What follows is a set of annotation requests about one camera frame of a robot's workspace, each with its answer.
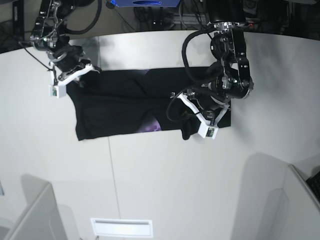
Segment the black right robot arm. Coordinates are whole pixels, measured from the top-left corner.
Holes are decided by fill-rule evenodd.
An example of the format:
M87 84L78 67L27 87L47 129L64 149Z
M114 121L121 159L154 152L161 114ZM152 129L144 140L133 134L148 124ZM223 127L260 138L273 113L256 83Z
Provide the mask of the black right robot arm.
M68 75L84 69L90 61L83 59L85 54L81 46L69 44L69 35L83 35L96 25L102 11L102 1L97 2L95 16L86 28L69 29L67 20L75 10L92 3L92 0L43 0L29 39L18 44L21 47L30 44L36 50L46 52L50 61Z

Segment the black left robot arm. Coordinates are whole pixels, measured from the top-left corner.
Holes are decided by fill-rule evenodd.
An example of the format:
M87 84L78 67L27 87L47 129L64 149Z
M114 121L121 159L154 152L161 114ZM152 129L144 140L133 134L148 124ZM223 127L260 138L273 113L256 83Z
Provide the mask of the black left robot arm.
M207 95L219 105L231 99L244 99L253 90L254 83L244 36L246 17L243 1L207 0L205 9L207 27L188 35L182 44L184 69L194 82L185 93ZM210 51L216 61L207 68L204 76L197 77L190 68L187 47L192 39L210 34L213 34Z

